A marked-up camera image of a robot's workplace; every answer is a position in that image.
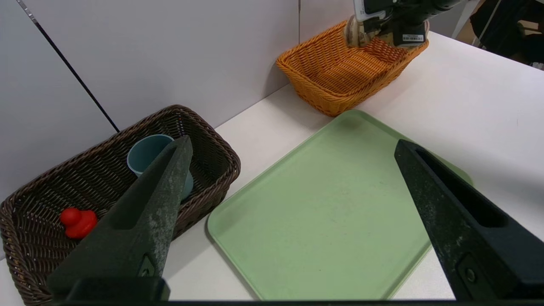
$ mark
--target label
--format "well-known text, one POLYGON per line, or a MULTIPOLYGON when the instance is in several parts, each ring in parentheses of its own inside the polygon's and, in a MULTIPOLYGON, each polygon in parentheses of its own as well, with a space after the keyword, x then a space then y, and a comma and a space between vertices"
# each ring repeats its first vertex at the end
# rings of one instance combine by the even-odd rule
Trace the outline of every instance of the label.
POLYGON ((403 34, 403 41, 423 41, 423 35, 403 34))

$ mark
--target wicker basket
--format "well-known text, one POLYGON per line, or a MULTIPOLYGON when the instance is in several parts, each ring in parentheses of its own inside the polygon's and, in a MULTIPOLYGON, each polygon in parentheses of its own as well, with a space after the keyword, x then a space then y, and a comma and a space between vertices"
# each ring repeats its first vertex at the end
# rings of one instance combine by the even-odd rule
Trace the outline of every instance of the wicker basket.
POLYGON ((46 278, 76 247, 64 235, 60 212, 71 206, 103 217, 136 180, 126 156, 152 134, 189 135, 195 183, 179 211, 174 238, 214 209, 240 172, 240 159, 200 116, 170 106, 107 141, 43 173, 10 195, 0 208, 0 229, 9 270, 26 305, 51 300, 46 278))
POLYGON ((296 93, 328 116, 354 108, 387 86, 429 42, 407 51, 374 39, 364 48, 344 42, 346 21, 282 54, 276 61, 296 93))

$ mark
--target table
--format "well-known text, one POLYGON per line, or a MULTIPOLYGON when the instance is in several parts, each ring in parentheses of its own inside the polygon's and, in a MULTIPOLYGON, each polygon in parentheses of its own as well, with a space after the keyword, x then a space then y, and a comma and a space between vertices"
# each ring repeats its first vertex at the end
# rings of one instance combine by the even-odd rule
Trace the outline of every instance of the table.
MULTIPOLYGON (((465 170, 475 187, 544 238, 544 71, 430 33, 401 76, 357 108, 465 170)), ((217 128, 240 156, 242 188, 332 118, 287 85, 217 128)), ((207 236, 206 218, 172 242, 163 277, 171 299, 254 299, 207 236)), ((397 292, 401 299, 453 294, 434 251, 397 292)), ((5 260, 0 304, 22 305, 5 260)))

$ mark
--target red rubber duck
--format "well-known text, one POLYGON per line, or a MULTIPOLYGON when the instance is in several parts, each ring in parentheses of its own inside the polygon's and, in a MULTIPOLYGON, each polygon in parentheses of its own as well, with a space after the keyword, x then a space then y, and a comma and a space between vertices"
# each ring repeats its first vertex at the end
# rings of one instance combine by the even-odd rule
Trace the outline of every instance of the red rubber duck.
POLYGON ((83 239, 96 226, 98 219, 91 210, 71 207, 62 211, 60 221, 66 226, 66 236, 72 239, 83 239))

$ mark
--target blue cup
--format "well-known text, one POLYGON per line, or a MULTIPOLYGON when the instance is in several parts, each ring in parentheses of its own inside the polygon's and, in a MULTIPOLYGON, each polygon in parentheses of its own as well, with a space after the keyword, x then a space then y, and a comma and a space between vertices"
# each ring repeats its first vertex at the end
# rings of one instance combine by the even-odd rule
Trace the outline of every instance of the blue cup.
MULTIPOLYGON (((164 148, 173 141, 172 137, 163 134, 151 135, 140 139, 140 141, 132 146, 127 154, 128 168, 139 177, 164 148)), ((193 176, 191 172, 188 172, 181 195, 182 199, 189 196, 193 190, 193 184, 193 176)))

